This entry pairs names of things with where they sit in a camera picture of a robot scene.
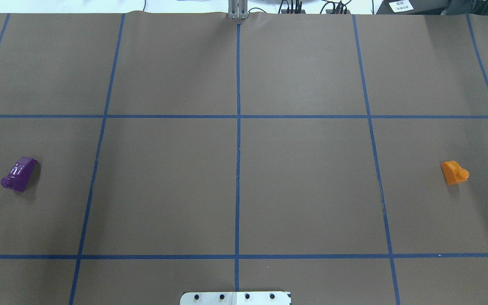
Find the orange trapezoid block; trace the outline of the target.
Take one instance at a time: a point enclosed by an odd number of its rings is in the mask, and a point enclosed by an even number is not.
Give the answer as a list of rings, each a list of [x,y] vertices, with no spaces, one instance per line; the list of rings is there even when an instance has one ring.
[[[458,185],[469,179],[469,172],[456,161],[445,161],[440,164],[447,185]]]

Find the purple trapezoid block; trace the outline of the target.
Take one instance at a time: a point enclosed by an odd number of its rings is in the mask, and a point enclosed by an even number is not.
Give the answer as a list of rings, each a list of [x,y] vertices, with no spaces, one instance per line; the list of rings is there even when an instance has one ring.
[[[7,176],[1,178],[0,185],[4,189],[23,193],[37,164],[34,158],[21,157]]]

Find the black box white label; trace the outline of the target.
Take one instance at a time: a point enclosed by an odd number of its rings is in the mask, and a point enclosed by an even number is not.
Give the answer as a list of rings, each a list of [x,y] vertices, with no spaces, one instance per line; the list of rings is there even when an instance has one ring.
[[[428,0],[382,0],[376,15],[410,15],[430,9]]]

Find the grey aluminium post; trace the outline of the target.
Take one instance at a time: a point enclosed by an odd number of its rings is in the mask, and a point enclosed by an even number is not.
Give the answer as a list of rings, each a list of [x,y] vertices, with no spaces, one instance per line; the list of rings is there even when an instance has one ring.
[[[228,0],[228,19],[248,19],[248,0]]]

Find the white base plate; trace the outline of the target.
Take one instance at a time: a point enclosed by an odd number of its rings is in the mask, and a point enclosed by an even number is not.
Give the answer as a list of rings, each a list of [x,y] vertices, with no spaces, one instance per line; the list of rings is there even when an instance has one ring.
[[[286,291],[190,292],[180,298],[180,305],[291,305]]]

